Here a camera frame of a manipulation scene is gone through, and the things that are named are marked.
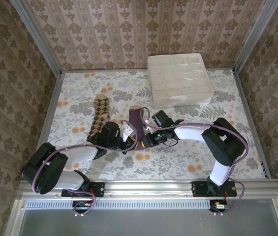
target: aluminum frame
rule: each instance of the aluminum frame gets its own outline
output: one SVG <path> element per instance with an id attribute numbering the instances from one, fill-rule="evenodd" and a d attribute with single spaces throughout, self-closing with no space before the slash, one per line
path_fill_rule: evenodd
<path id="1" fill-rule="evenodd" d="M 39 140 L 38 140 L 38 143 L 37 143 L 36 150 L 43 143 L 48 141 L 52 121 L 54 119 L 58 99 L 59 99 L 62 84 L 63 84 L 63 78 L 64 78 L 64 75 L 62 76 L 62 74 L 61 74 L 61 75 L 59 75 L 59 77 L 56 80 L 54 91 L 52 92 L 52 96 L 51 96 L 51 99 L 50 99 L 50 102 L 49 102 L 48 110 L 47 110 L 47 113 L 46 113 L 44 124 L 43 124 L 42 129 L 41 129 L 41 133 L 40 133 L 40 136 L 39 136 Z"/>
<path id="2" fill-rule="evenodd" d="M 72 74 L 72 73 L 98 73 L 98 72 L 122 72 L 122 71 L 147 71 L 147 68 L 142 69 L 102 69 L 102 70 L 64 70 L 63 74 Z"/>
<path id="3" fill-rule="evenodd" d="M 44 40 L 44 37 L 39 32 L 37 26 L 35 25 L 35 22 L 33 22 L 32 18 L 29 16 L 28 12 L 26 11 L 26 8 L 24 7 L 24 1 L 20 0 L 11 0 L 13 6 L 15 7 L 17 13 L 20 15 L 23 23 L 25 24 L 27 30 L 30 32 L 33 40 L 35 41 L 36 45 L 38 46 L 40 52 L 44 56 L 46 62 L 50 66 L 50 69 L 54 73 L 56 77 L 58 77 L 61 73 L 61 67 L 57 61 L 57 59 L 54 57 L 52 52 L 52 48 L 48 43 L 46 43 L 46 40 Z"/>
<path id="4" fill-rule="evenodd" d="M 264 7 L 261 10 L 254 26 L 245 41 L 243 48 L 241 49 L 236 61 L 234 63 L 235 70 L 239 73 L 243 68 L 246 60 L 248 59 L 250 53 L 252 52 L 254 46 L 256 45 L 259 37 L 261 36 L 263 30 L 267 26 L 270 18 L 272 17 L 274 11 L 278 6 L 278 0 L 267 0 Z"/>
<path id="5" fill-rule="evenodd" d="M 219 199 L 216 197 L 195 198 L 192 195 L 191 182 L 194 180 L 96 180 L 105 182 L 105 194 L 103 199 L 114 200 L 199 200 Z M 278 209 L 278 179 L 244 179 L 239 180 L 245 185 L 243 199 L 272 199 Z M 242 191 L 240 184 L 235 184 L 238 195 Z M 40 195 L 32 193 L 31 185 L 21 181 L 17 199 L 14 202 L 12 213 L 6 228 L 5 235 L 18 235 L 26 210 L 28 200 L 89 200 L 90 198 L 63 198 L 61 190 Z"/>
<path id="6" fill-rule="evenodd" d="M 257 133 L 257 129 L 256 129 L 255 123 L 253 121 L 251 111 L 249 109 L 249 105 L 248 105 L 248 102 L 247 102 L 247 99 L 246 99 L 246 96 L 245 96 L 245 92 L 244 92 L 241 80 L 240 80 L 240 78 L 238 76 L 238 73 L 235 69 L 233 69 L 233 74 L 234 74 L 234 79 L 235 79 L 235 82 L 236 82 L 236 86 L 237 86 L 239 95 L 240 95 L 242 103 L 243 103 L 244 111 L 245 111 L 250 129 L 251 129 L 252 138 L 253 138 L 253 141 L 255 142 L 257 153 L 258 153 L 258 155 L 259 155 L 259 157 L 262 161 L 264 171 L 266 173 L 266 177 L 267 178 L 272 178 L 272 175 L 271 175 L 271 172 L 270 172 L 270 169 L 269 169 L 269 166 L 268 166 L 268 162 L 267 162 L 265 153 L 263 152 L 261 142 L 260 142 L 260 139 L 259 139 L 259 136 L 258 136 L 258 133 Z"/>

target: sock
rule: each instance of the sock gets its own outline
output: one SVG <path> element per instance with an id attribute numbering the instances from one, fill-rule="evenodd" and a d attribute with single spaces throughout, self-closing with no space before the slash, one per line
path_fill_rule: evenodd
<path id="1" fill-rule="evenodd" d="M 90 141 L 92 136 L 100 133 L 107 121 L 109 121 L 109 99 L 103 94 L 96 95 L 94 99 L 94 119 L 87 137 L 87 141 Z"/>
<path id="2" fill-rule="evenodd" d="M 130 107 L 129 110 L 129 122 L 137 129 L 137 139 L 138 142 L 141 143 L 142 139 L 144 138 L 144 130 L 143 130 L 143 123 L 140 118 L 140 105 L 134 105 Z"/>

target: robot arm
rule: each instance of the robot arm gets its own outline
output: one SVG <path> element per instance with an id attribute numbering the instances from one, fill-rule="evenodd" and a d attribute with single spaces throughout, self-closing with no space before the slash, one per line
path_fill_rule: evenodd
<path id="1" fill-rule="evenodd" d="M 175 125 L 183 120 L 173 122 L 164 111 L 159 111 L 152 116 L 152 118 L 159 127 L 165 128 L 173 126 L 173 128 L 146 134 L 142 141 L 142 146 L 146 148 L 154 147 L 169 139 L 177 141 L 192 139 L 206 142 L 216 159 L 213 171 L 207 179 L 208 190 L 213 194 L 219 192 L 228 180 L 228 175 L 236 158 L 245 150 L 244 144 L 234 135 L 214 127 L 206 129 L 205 127 L 183 125 L 174 128 Z M 233 126 L 223 118 L 218 118 L 214 122 L 214 125 L 227 128 L 240 135 Z M 95 136 L 91 142 L 84 142 L 82 144 L 93 144 L 109 149 L 126 150 L 134 143 L 134 141 L 129 138 L 133 133 L 134 131 L 130 126 L 124 123 L 121 134 L 119 126 L 109 121 L 105 124 L 101 133 Z M 22 177 L 32 184 L 38 169 L 45 162 L 46 158 L 52 152 L 60 148 L 65 147 L 54 147 L 50 143 L 43 144 L 23 167 L 21 171 Z M 107 150 L 96 147 L 79 146 L 73 149 L 65 148 L 63 151 L 55 154 L 53 158 L 45 164 L 36 180 L 36 190 L 40 194 L 45 194 L 53 188 L 88 191 L 90 180 L 84 174 L 79 171 L 68 172 L 63 170 L 66 166 L 82 160 L 91 161 L 98 159 L 105 155 L 106 152 Z"/>
<path id="2" fill-rule="evenodd" d="M 152 119 L 160 128 L 175 126 L 182 122 L 178 120 L 173 122 L 164 111 L 159 111 L 152 116 Z M 233 131 L 245 140 L 239 132 L 224 118 L 218 118 L 213 122 L 214 125 Z M 158 130 L 154 133 L 147 134 L 143 139 L 143 146 L 154 147 L 168 139 L 174 140 L 198 140 L 206 142 L 212 152 L 216 162 L 214 168 L 207 179 L 208 190 L 213 195 L 218 193 L 229 177 L 231 168 L 235 160 L 243 154 L 245 145 L 237 137 L 220 130 L 216 127 L 199 127 L 183 125 L 173 129 Z"/>

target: white tag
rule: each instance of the white tag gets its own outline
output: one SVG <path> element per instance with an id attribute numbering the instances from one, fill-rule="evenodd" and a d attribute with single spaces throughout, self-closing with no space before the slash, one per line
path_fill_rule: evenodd
<path id="1" fill-rule="evenodd" d="M 224 205 L 222 205 L 222 204 L 217 204 L 216 208 L 217 208 L 217 209 L 224 209 Z"/>

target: purple sock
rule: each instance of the purple sock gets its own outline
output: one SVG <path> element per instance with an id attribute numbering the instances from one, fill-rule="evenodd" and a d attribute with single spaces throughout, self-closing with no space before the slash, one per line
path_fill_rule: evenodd
<path id="1" fill-rule="evenodd" d="M 130 109 L 129 110 L 129 122 L 137 129 L 137 139 L 141 143 L 144 138 L 143 123 L 140 118 L 140 109 Z"/>

